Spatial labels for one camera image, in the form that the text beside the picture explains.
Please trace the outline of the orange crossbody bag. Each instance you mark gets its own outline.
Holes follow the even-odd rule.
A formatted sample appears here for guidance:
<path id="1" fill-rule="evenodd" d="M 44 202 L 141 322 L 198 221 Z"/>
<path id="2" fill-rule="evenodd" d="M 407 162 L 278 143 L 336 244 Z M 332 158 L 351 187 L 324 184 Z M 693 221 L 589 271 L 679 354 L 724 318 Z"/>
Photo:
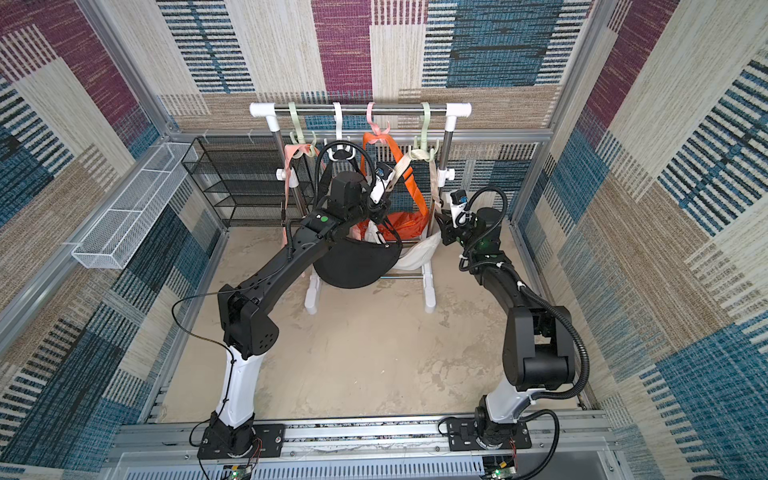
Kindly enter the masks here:
<path id="1" fill-rule="evenodd" d="M 362 139 L 365 146 L 373 144 L 376 141 L 384 142 L 389 148 L 395 164 L 402 162 L 404 156 L 403 151 L 391 135 L 366 132 Z M 409 167 L 404 171 L 401 180 L 404 183 L 404 188 L 408 191 L 409 196 L 413 200 L 416 210 L 405 211 L 396 209 L 398 197 L 402 197 L 404 193 L 400 187 L 395 187 L 391 195 L 391 198 L 395 198 L 393 201 L 394 205 L 392 206 L 394 212 L 389 213 L 387 216 L 394 230 L 403 240 L 416 239 L 422 234 L 427 223 L 427 215 L 429 212 L 427 202 L 414 177 L 413 164 L 414 162 L 411 162 Z"/>

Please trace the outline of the cream white crossbody bag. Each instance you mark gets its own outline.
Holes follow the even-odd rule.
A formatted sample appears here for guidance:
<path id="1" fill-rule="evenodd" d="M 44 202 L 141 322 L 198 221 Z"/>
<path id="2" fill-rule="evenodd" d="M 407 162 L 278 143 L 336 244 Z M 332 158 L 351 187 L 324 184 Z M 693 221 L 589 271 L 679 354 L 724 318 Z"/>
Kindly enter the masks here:
<path id="1" fill-rule="evenodd" d="M 428 162 L 430 164 L 430 175 L 436 175 L 433 151 L 427 152 L 422 149 L 411 150 L 403 156 L 402 160 L 405 162 L 405 166 L 395 167 L 396 176 L 390 176 L 390 187 L 394 185 L 394 182 L 405 172 L 405 169 L 410 165 L 412 161 L 423 160 Z M 373 221 L 368 221 L 366 225 L 366 231 L 362 236 L 362 240 L 369 243 L 383 244 L 384 246 L 387 246 L 380 232 L 377 230 L 376 224 Z M 423 265 L 431 260 L 439 243 L 439 233 L 435 233 L 426 239 L 422 239 L 414 246 L 412 246 L 405 254 L 400 256 L 398 261 L 394 264 L 393 269 L 406 271 L 420 269 Z"/>

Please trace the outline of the black crossbody bag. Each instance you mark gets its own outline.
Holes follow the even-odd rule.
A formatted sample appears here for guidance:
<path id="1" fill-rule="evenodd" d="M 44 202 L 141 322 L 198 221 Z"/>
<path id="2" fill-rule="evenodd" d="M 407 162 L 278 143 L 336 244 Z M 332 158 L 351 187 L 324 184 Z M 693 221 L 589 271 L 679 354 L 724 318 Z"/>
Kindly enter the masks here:
<path id="1" fill-rule="evenodd" d="M 319 150 L 314 161 L 313 210 L 302 225 L 315 232 L 318 244 L 327 248 L 313 262 L 319 277 L 334 287 L 357 289 L 374 283 L 393 268 L 400 257 L 402 241 L 397 238 L 394 244 L 385 242 L 384 246 L 349 236 L 358 224 L 370 221 L 367 204 L 375 172 L 367 180 L 362 169 L 354 165 L 354 154 L 347 160 L 352 169 L 334 174 L 335 162 L 328 157 L 334 143 Z M 387 217 L 382 225 L 395 232 Z"/>

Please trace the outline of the white metal garment rack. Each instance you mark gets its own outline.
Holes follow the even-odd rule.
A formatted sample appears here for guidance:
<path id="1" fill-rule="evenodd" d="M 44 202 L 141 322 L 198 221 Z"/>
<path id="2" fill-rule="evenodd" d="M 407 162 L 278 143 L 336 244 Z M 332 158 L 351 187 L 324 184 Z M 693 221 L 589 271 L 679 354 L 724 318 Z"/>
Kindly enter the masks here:
<path id="1" fill-rule="evenodd" d="M 301 112 L 307 113 L 310 109 L 310 105 L 297 105 L 298 115 Z M 449 169 L 446 167 L 447 164 L 447 158 L 450 153 L 450 146 L 453 138 L 453 133 L 456 129 L 456 123 L 457 120 L 460 118 L 468 118 L 472 113 L 472 105 L 469 103 L 447 103 L 444 106 L 440 108 L 432 108 L 433 114 L 441 114 L 445 117 L 445 128 L 444 128 L 444 135 L 443 140 L 441 142 L 436 142 L 434 147 L 430 147 L 431 149 L 435 150 L 435 159 L 434 164 L 436 167 L 436 175 L 431 176 L 430 175 L 430 192 L 431 192 L 431 203 L 427 204 L 429 212 L 427 215 L 427 223 L 426 226 L 422 232 L 422 234 L 416 238 L 416 243 L 421 241 L 422 239 L 426 239 L 431 234 L 429 233 L 429 229 L 431 228 L 431 215 L 434 213 L 437 206 L 442 204 L 442 200 L 440 198 L 439 189 L 442 188 L 445 185 L 445 182 L 448 180 L 452 180 L 455 177 L 455 171 L 453 169 Z M 264 118 L 267 121 L 268 127 L 270 132 L 272 132 L 275 135 L 278 135 L 281 133 L 278 117 L 281 115 L 288 115 L 289 109 L 288 104 L 286 105 L 277 105 L 275 103 L 251 103 L 249 106 L 250 114 L 255 118 Z M 376 105 L 373 108 L 373 115 L 375 113 L 384 113 L 386 110 L 385 108 L 380 105 Z M 422 106 L 419 105 L 415 108 L 414 114 L 419 114 L 422 116 Z M 405 162 L 402 160 L 401 163 L 396 164 L 396 166 L 404 167 Z M 385 192 L 389 192 L 394 189 L 395 183 L 392 187 L 390 187 L 390 184 L 388 185 Z M 434 287 L 434 278 L 433 278 L 433 269 L 432 269 L 432 263 L 431 260 L 423 265 L 420 269 L 417 269 L 420 273 L 416 276 L 418 279 L 422 281 L 423 285 L 423 291 L 425 296 L 425 311 L 427 313 L 432 313 L 436 308 L 436 292 Z"/>

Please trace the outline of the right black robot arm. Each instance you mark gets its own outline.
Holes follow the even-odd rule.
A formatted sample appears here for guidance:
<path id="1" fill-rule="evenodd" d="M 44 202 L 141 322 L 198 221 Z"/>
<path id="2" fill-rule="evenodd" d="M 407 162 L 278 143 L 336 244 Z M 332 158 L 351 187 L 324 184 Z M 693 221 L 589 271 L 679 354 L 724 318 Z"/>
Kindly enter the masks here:
<path id="1" fill-rule="evenodd" d="M 445 245 L 458 243 L 459 269 L 471 274 L 492 294 L 506 315 L 502 347 L 503 378 L 475 409 L 474 435 L 480 448 L 505 448 L 509 442 L 528 447 L 523 432 L 532 417 L 524 412 L 541 399 L 577 396 L 589 374 L 586 347 L 564 307 L 555 307 L 521 278 L 501 249 L 502 214 L 490 207 L 477 213 L 449 211 L 435 215 Z"/>

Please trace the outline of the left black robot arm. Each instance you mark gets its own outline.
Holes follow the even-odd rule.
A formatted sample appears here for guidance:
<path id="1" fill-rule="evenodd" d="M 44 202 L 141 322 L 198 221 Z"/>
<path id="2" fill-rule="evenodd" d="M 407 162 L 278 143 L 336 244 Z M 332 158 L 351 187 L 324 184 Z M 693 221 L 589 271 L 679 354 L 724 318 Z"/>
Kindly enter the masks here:
<path id="1" fill-rule="evenodd" d="M 248 459 L 267 449 L 254 427 L 254 395 L 264 357 L 279 336 L 269 314 L 302 273 L 346 239 L 352 226 L 370 217 L 373 188 L 360 173 L 336 175 L 326 201 L 318 203 L 295 232 L 286 234 L 286 245 L 266 265 L 238 286 L 225 285 L 217 293 L 231 359 L 220 405 L 201 439 L 199 460 Z"/>

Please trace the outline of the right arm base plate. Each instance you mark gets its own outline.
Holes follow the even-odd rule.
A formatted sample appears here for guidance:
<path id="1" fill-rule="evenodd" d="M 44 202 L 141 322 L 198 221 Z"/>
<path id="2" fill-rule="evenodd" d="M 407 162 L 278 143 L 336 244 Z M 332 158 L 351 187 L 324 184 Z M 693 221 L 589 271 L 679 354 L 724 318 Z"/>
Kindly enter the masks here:
<path id="1" fill-rule="evenodd" d="M 496 424 L 474 418 L 448 416 L 437 424 L 451 451 L 530 449 L 532 441 L 527 426 L 522 423 Z"/>

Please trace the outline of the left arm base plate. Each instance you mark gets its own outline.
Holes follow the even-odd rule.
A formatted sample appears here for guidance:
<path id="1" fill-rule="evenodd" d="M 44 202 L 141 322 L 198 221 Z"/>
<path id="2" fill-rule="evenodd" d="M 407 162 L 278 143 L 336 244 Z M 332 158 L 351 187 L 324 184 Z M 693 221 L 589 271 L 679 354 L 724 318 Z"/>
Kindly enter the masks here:
<path id="1" fill-rule="evenodd" d="M 233 428 L 216 422 L 208 426 L 198 449 L 200 460 L 277 458 L 285 433 L 284 424 L 252 424 Z"/>

